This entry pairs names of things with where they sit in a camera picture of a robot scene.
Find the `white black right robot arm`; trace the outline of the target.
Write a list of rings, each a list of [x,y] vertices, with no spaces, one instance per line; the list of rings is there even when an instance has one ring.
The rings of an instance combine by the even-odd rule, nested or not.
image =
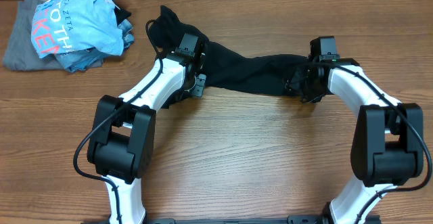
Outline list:
[[[350,152],[353,175],[320,215],[290,216],[288,223],[379,223],[369,212],[388,193],[414,192],[432,176],[423,139],[423,112],[375,85],[352,58],[320,55],[295,67],[286,89],[302,102],[337,95],[357,116]]]

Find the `black t-shirt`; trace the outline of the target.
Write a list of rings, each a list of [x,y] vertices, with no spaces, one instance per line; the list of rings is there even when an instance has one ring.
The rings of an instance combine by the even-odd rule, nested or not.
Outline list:
[[[244,93],[287,95],[306,98],[304,90],[308,58],[279,54],[246,58],[219,43],[210,41],[195,26],[182,23],[168,7],[160,7],[160,16],[150,27],[150,36],[163,49],[180,45],[185,34],[204,42],[206,86]]]

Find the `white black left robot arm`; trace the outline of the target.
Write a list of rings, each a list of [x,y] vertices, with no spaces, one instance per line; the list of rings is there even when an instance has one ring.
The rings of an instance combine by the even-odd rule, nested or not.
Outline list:
[[[83,141],[96,171],[92,178],[103,181],[108,191],[108,223],[145,223],[141,179],[152,159],[157,112],[203,94],[207,49],[205,43],[183,41],[158,54],[154,67],[131,90],[98,101],[92,130]]]

